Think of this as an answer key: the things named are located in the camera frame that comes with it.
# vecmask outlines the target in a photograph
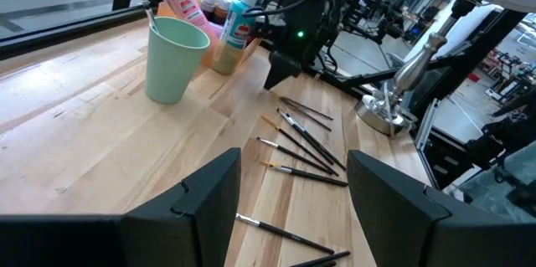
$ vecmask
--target paintbrush handle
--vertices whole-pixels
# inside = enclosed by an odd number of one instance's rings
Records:
[[[318,264],[323,264],[323,263],[326,263],[326,262],[329,262],[329,261],[333,261],[335,259],[340,259],[340,258],[343,258],[343,257],[348,256],[348,255],[350,255],[350,252],[349,251],[344,251],[342,253],[328,255],[327,257],[323,257],[323,258],[320,258],[320,259],[310,260],[310,261],[305,262],[305,263],[295,264],[295,265],[292,265],[291,267],[312,267],[312,266],[316,266]]]
[[[326,252],[328,254],[334,254],[335,253],[335,251],[333,251],[332,249],[329,249],[326,246],[322,246],[320,244],[314,243],[314,242],[312,242],[312,241],[310,241],[308,239],[296,236],[295,234],[291,234],[291,233],[289,233],[289,232],[287,232],[287,231],[285,231],[283,229],[277,228],[275,226],[271,226],[271,225],[269,225],[267,223],[264,223],[264,222],[259,222],[259,228],[265,229],[265,230],[267,230],[269,232],[272,232],[273,234],[278,234],[278,235],[280,235],[282,237],[294,240],[297,243],[301,243],[301,244],[304,244],[304,245],[307,245],[307,246],[311,246],[314,249],[321,250],[321,251]]]
[[[304,147],[299,141],[297,141],[294,137],[292,137],[290,134],[286,133],[285,131],[283,131],[282,129],[279,129],[279,132],[285,136],[286,138],[288,138],[290,141],[292,141],[292,143],[294,143],[296,146],[299,146],[300,149],[302,149],[305,153],[307,153],[307,155],[309,155],[310,157],[314,158],[314,160],[316,160],[318,163],[320,163],[323,167],[325,167],[326,169],[328,169],[329,171],[331,171],[333,174],[337,175],[337,172],[335,172],[335,170],[333,170],[330,166],[328,166],[325,162],[323,162],[320,158],[318,158],[316,155],[314,155],[313,152],[311,152],[309,149],[307,149],[306,147]]]
[[[316,138],[314,138],[309,132],[304,131],[306,136],[308,136],[313,142],[317,144],[317,146],[320,148],[321,151],[323,151],[332,162],[337,163],[344,171],[346,171],[346,167],[330,152],[324,147]]]
[[[280,100],[281,100],[283,103],[286,103],[286,104],[288,104],[288,103],[292,103],[293,105],[300,106],[300,107],[302,107],[302,108],[304,108],[304,109],[309,110],[310,112],[316,113],[316,114],[318,114],[318,115],[320,115],[320,116],[322,116],[322,117],[324,117],[324,118],[329,119],[330,121],[333,121],[333,118],[332,118],[331,116],[327,116],[327,115],[323,114],[323,113],[320,112],[320,111],[316,111],[316,110],[314,110],[313,108],[307,107],[306,105],[303,105],[302,103],[298,103],[298,102],[296,102],[295,100],[289,99],[289,98],[287,98],[286,96],[282,96],[282,97],[280,98]]]
[[[295,168],[292,168],[292,167],[285,167],[285,168],[291,170],[291,174],[295,175],[295,176],[298,176],[298,177],[303,177],[303,178],[307,178],[307,179],[311,179],[311,180],[316,180],[316,181],[319,181],[319,182],[330,183],[330,184],[337,185],[339,187],[347,187],[348,186],[347,182],[342,182],[340,180],[335,180],[335,179],[319,176],[317,174],[313,174],[313,173],[310,173],[310,172],[304,172],[302,170],[298,170],[298,169],[295,169]]]
[[[323,263],[323,264],[318,264],[318,265],[316,265],[314,267],[333,267],[335,265],[337,265],[337,262],[331,261],[331,262],[327,262],[327,263]]]
[[[315,150],[317,150],[318,154],[324,157],[327,163],[329,163],[330,165],[333,164],[331,157],[327,155],[327,153],[322,149],[322,145],[319,145],[318,141],[315,140],[315,138],[312,137],[309,132],[303,131],[298,125],[292,126],[295,127],[296,131],[300,132],[300,135],[303,136],[303,138],[309,143],[309,145],[311,145],[313,148],[315,148]]]
[[[323,129],[326,129],[328,131],[332,131],[332,128],[324,125],[324,123],[322,123],[321,121],[317,120],[316,118],[314,118],[313,116],[310,116],[308,113],[306,113],[304,110],[300,109],[300,107],[298,106],[294,106],[294,105],[290,105],[289,103],[286,103],[286,105],[288,105],[289,107],[291,107],[291,109],[293,109],[294,111],[298,112],[299,114],[305,116],[306,118],[308,118],[309,120],[311,121],[314,121],[315,123],[317,123],[317,125],[319,125],[320,127],[322,127]]]
[[[308,164],[309,166],[311,167],[315,167],[317,168],[318,170],[322,171],[322,172],[326,172],[328,174],[331,174],[331,172],[329,170],[327,170],[326,168],[320,166],[320,165],[317,165],[315,162],[312,162],[310,160],[308,160],[307,158],[303,157],[303,156],[300,156],[298,154],[296,154],[295,152],[283,147],[283,146],[278,146],[277,147],[277,150],[279,151],[282,151],[283,153],[285,154],[288,154],[294,158],[296,158],[297,160],[301,161],[301,162],[305,162],[306,164]]]

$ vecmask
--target paint bottle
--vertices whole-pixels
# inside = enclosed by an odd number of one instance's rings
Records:
[[[195,0],[166,0],[177,16],[201,28],[205,33],[210,30],[209,21]]]
[[[224,25],[230,6],[231,0],[218,0],[218,6],[216,6],[214,9],[214,17],[212,18],[212,22],[219,25]]]
[[[219,36],[221,36],[221,32],[224,30],[224,27],[216,23],[210,23],[210,29],[212,30],[212,33],[214,33],[214,36],[219,38]]]
[[[216,0],[202,0],[201,3],[199,3],[199,7],[203,11],[203,14],[207,20],[213,21]]]
[[[221,74],[232,74],[242,58],[242,49],[250,34],[255,18],[245,18],[242,14],[255,6],[257,0],[231,0],[224,31],[219,38],[221,49],[217,50],[212,68]]]

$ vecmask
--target blue paint bottle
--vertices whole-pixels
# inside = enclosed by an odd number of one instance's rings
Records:
[[[232,74],[242,57],[242,51],[255,23],[255,18],[242,14],[255,6],[257,0],[231,0],[231,7],[220,37],[223,48],[212,68],[221,74]]]

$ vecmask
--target wood grain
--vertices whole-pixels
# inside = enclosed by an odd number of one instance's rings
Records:
[[[179,104],[160,105],[143,92],[146,48],[141,20],[2,62],[9,71],[0,77],[0,212],[124,213],[239,146],[240,213],[351,250],[341,266],[374,266],[346,188],[259,164],[320,173],[258,142],[263,136],[300,151],[260,116],[301,141],[275,109],[274,95],[291,97],[334,117],[327,133],[294,115],[341,162],[360,149],[428,183],[409,136],[379,134],[357,117],[355,99],[304,74],[263,90],[270,68],[264,49],[228,77],[200,66]],[[288,266],[321,256],[236,223],[225,265]]]

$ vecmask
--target green plastic cup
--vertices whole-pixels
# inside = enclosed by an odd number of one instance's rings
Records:
[[[183,97],[210,39],[201,29],[183,20],[156,17],[158,33],[149,33],[145,94],[162,104]]]

